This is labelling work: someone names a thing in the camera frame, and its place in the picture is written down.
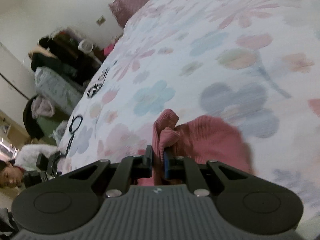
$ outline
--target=wall outlet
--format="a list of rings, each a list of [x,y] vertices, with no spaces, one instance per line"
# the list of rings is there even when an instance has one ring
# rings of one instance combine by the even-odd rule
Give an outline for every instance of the wall outlet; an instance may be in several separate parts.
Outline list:
[[[101,16],[98,20],[97,20],[97,24],[99,26],[101,26],[104,22],[106,21],[104,16]]]

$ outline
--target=metal screw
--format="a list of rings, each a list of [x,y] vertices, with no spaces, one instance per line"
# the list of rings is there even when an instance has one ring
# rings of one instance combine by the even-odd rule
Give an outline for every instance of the metal screw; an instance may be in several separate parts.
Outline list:
[[[193,194],[195,194],[197,197],[206,197],[210,195],[210,191],[204,188],[196,189]]]
[[[154,193],[159,194],[162,192],[162,189],[157,187],[156,189],[153,190]]]
[[[106,192],[107,197],[119,197],[121,195],[122,195],[122,192],[119,189],[111,189]]]

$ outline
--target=floral bedsheet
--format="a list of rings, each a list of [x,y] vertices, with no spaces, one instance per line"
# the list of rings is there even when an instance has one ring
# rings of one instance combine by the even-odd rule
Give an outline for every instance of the floral bedsheet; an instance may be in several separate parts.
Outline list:
[[[320,0],[150,0],[69,120],[64,173],[143,152],[170,108],[241,130],[257,176],[320,215]]]

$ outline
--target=folded clothes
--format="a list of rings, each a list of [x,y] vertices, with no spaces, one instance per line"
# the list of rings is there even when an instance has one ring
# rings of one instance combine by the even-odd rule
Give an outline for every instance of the folded clothes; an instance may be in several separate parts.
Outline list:
[[[155,152],[151,179],[140,179],[139,185],[161,185],[163,154],[167,147],[174,156],[187,156],[197,163],[216,159],[245,172],[251,172],[248,146],[240,132],[221,118],[202,115],[176,126],[179,117],[164,110],[153,125],[152,148]]]

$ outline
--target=red object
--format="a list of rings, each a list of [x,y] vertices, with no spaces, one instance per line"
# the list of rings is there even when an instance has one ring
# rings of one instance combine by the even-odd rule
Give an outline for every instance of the red object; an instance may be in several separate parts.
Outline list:
[[[22,168],[22,167],[19,167],[19,166],[15,166],[15,167],[17,167],[20,171],[22,171],[22,173],[26,172],[26,170],[24,168]]]
[[[172,147],[174,156],[188,156],[197,163],[216,159],[245,172],[250,172],[247,146],[240,132],[221,118],[202,115],[176,126],[179,117],[164,110],[153,125],[152,148],[155,152],[151,179],[140,179],[139,185],[161,185],[163,152]]]
[[[103,55],[108,56],[113,51],[115,45],[116,44],[113,43],[113,44],[110,44],[108,47],[104,48]]]

